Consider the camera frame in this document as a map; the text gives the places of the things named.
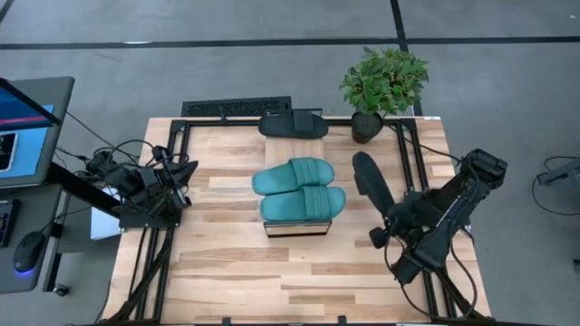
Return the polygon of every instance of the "blue light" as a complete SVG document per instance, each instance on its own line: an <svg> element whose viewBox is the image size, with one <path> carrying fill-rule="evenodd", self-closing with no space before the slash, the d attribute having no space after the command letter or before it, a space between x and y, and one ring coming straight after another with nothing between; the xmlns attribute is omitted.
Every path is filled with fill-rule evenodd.
<svg viewBox="0 0 580 326"><path fill-rule="evenodd" d="M17 276L20 276L20 277L28 277L28 276L30 276L30 275L32 275L34 273L34 267L31 268L31 269L29 269L26 272L18 272L16 270L14 270L14 272L16 273Z"/></svg>

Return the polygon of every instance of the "keyboard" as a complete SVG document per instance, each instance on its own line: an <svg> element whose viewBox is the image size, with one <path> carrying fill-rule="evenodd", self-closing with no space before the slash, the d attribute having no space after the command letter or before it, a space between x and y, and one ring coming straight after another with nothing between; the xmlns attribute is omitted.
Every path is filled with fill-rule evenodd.
<svg viewBox="0 0 580 326"><path fill-rule="evenodd" d="M217 101L187 101L182 117L261 117L269 110L291 110L289 96Z"/></svg>
<svg viewBox="0 0 580 326"><path fill-rule="evenodd" d="M19 203L15 199L0 200L0 247L6 247L10 242Z"/></svg>

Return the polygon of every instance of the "green slipper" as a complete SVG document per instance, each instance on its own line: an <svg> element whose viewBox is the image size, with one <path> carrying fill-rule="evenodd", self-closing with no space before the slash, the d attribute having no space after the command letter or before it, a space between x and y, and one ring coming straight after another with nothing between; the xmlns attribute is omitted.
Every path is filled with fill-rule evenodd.
<svg viewBox="0 0 580 326"><path fill-rule="evenodd" d="M260 214L266 221L312 221L337 217L346 205L339 187L303 187L285 194L266 196Z"/></svg>
<svg viewBox="0 0 580 326"><path fill-rule="evenodd" d="M334 169L319 158L290 158L288 163L256 173L252 188L259 195L296 191L302 186L326 186L334 180Z"/></svg>

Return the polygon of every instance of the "computer mouse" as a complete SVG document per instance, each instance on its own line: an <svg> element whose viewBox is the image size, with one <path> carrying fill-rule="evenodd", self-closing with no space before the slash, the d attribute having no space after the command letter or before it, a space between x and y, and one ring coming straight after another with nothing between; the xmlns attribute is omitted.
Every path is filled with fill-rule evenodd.
<svg viewBox="0 0 580 326"><path fill-rule="evenodd" d="M25 235L14 250L14 268L17 272L30 271L36 265L46 238L41 231Z"/></svg>

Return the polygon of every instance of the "floor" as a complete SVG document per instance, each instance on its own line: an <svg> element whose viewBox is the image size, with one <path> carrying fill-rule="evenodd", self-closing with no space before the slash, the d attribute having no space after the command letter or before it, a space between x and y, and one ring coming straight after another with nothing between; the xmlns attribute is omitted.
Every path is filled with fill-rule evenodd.
<svg viewBox="0 0 580 326"><path fill-rule="evenodd" d="M290 95L296 107L350 115L338 85L362 54L363 41L357 40L378 47L381 38L391 43L388 38L402 37L393 2L0 0L0 72L8 79L73 76L69 111L115 143L142 138L149 117L178 116L183 101ZM572 260L580 257L580 217L539 209L531 184L545 171L545 158L578 155L580 43L578 37L558 37L580 35L580 3L399 0L399 5L410 51L430 62L423 113L443 118L454 154L482 148L509 163L504 186L472 215L492 314L502 321L577 324L580 276ZM339 37L354 45L191 42ZM489 39L498 37L517 37L520 43ZM413 41L423 38L463 41ZM119 44L148 41L157 43ZM73 120L64 124L60 145L82 154L102 146ZM69 169L81 167L65 160ZM579 192L560 185L539 188L537 196L554 210L577 212ZM96 253L66 257L58 282L76 289L68 297L38 291L0 296L0 323L93 322L114 255L115 246L105 245Z"/></svg>

